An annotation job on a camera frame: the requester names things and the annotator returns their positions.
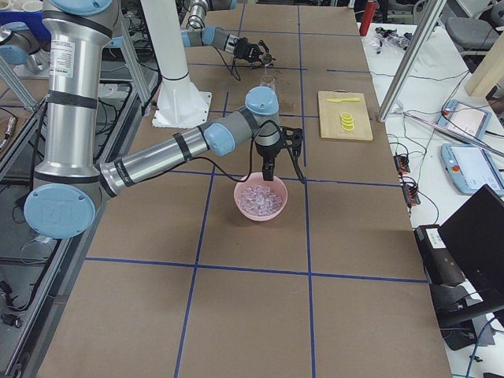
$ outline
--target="pink bowl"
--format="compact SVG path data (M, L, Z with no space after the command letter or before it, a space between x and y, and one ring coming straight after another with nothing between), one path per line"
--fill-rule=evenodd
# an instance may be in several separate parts
M244 187L249 187L249 186L254 186L254 185L262 185L264 187L269 187L271 189L271 191L275 192L276 195L279 195L280 197L282 197L282 207L280 207L280 209L271 214L271 215L264 215L264 216L258 216L258 215L252 215L252 214L249 214L247 213L245 210L242 210L239 206L238 206L238 200L239 200L239 197L242 193L242 189ZM252 173L250 175L250 178L244 182L244 183L237 183L236 186L235 186L235 193L234 193L234 196L235 196L235 204L236 206L238 207L238 210L247 218L251 219L252 221L259 221L259 222L262 222L262 221L269 221L270 219L273 219L274 217L276 217L278 214L280 214L280 212L284 209L285 207L285 204L287 203L287 188L285 187L285 184L282 182L281 179L279 179L278 177L274 176L273 177L273 181L264 181L262 179L262 173L261 172L256 172L256 173Z

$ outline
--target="sticker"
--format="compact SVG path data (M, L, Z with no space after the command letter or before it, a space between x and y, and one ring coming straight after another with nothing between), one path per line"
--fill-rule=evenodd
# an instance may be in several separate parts
M425 231L427 232L427 237L432 244L432 248L434 248L435 250L447 248L447 246L444 245L437 228L427 228L427 230Z
M49 74L73 78L75 53L74 42L53 41L50 44Z

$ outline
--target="stacked yellow rings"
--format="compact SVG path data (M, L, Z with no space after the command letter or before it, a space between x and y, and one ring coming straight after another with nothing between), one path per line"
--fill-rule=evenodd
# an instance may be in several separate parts
M354 130L354 118L350 113L341 113L339 119L341 120L341 127L343 130L346 132L352 132Z

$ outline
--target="yellow knife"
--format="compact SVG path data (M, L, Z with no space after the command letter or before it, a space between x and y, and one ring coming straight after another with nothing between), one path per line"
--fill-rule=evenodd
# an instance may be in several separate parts
M349 97L349 98L328 98L329 102L359 102L361 99L359 97Z

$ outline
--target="blue and white device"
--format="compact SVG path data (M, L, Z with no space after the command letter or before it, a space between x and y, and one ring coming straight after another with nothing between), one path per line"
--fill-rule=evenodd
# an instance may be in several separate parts
M504 195L504 180L490 154L468 144L443 144L441 158L455 187L463 195L473 195L488 184Z
M491 113L487 110L458 100L451 100L443 109L437 124L463 136L481 139L490 119Z

